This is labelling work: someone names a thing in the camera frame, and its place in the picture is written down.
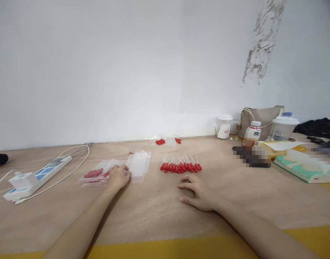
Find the white wall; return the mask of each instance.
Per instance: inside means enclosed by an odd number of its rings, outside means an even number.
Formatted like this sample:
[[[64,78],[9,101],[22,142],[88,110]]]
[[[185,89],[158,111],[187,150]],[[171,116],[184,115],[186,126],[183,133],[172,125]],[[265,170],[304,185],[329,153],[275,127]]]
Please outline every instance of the white wall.
[[[0,0],[0,150],[211,135],[245,106],[330,116],[330,3],[308,2],[241,88],[259,0]]]
[[[234,108],[285,105],[301,122],[330,118],[330,0],[287,0],[266,75]]]

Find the paper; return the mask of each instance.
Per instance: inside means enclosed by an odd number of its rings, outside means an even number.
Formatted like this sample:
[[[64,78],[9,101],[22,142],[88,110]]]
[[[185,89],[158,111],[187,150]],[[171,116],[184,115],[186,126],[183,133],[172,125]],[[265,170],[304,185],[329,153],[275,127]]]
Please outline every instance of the paper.
[[[231,128],[231,124],[221,125],[217,137],[222,139],[228,138],[230,135],[230,128]]]
[[[291,149],[293,147],[302,145],[302,144],[312,144],[312,143],[307,143],[307,142],[291,142],[291,141],[279,141],[279,142],[266,142],[266,141],[259,141],[259,143],[263,143],[269,147],[271,147],[275,151],[281,151],[281,150],[287,150]]]

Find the clear plastic bag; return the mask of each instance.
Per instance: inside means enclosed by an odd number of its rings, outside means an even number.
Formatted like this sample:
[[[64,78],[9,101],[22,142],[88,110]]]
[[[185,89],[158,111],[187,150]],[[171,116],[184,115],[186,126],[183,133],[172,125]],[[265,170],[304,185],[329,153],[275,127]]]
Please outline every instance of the clear plastic bag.
[[[150,138],[147,138],[151,141],[151,146],[175,146],[178,144],[181,144],[182,138],[188,138],[188,136],[181,135],[181,134],[167,134],[163,137],[160,136],[152,136]],[[163,144],[157,143],[159,140],[165,140]]]
[[[89,172],[87,172],[83,177],[81,177],[79,182],[96,182],[97,178],[101,175],[108,174],[110,169],[111,160],[103,160],[95,167],[92,168]]]
[[[85,182],[82,187],[90,187],[90,186],[104,186],[109,181],[109,169],[114,165],[122,166],[123,164],[129,167],[129,171],[132,173],[130,177],[131,183],[139,183],[143,182],[145,178],[145,173],[148,172],[150,162],[152,157],[152,151],[150,150],[135,150],[134,153],[130,153],[127,160],[105,160],[100,162],[96,168],[100,165],[105,165],[105,169],[101,172],[101,174],[97,177],[90,177],[88,178],[86,175],[79,179],[79,182]]]

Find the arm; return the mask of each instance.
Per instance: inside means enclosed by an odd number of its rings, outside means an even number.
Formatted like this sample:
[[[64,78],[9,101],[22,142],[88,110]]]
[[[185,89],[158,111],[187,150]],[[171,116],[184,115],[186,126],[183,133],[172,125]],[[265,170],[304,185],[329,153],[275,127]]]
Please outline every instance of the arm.
[[[44,255],[46,258],[83,258],[108,205],[130,178],[126,165],[110,168],[109,183],[104,192],[88,206],[60,235]]]
[[[223,216],[249,243],[260,258],[318,258],[313,252],[278,229],[271,222],[218,197],[197,176],[182,178],[179,188],[195,192],[196,198],[181,197],[180,201],[202,211],[215,210]]]

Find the bag handle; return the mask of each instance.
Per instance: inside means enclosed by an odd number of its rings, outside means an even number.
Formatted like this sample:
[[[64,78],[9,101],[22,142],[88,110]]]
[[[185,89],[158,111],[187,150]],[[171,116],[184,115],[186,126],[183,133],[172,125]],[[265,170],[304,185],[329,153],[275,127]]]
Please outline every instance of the bag handle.
[[[252,114],[252,112],[250,111],[249,108],[244,108],[244,109],[242,110],[242,112],[243,112],[243,111],[246,111],[246,112],[250,113],[251,116],[252,116],[253,121],[255,121],[255,116]],[[282,111],[283,111],[283,108],[280,109],[279,116],[281,115]],[[240,119],[239,119],[239,123],[238,123],[238,125],[237,125],[237,129],[238,129],[238,130],[240,130],[240,124],[241,124],[241,122],[242,122],[242,116],[240,117]],[[266,125],[260,126],[260,128],[267,127],[267,126],[269,126],[271,123],[272,123],[272,122],[270,122],[270,123],[268,123],[268,124],[266,124]]]

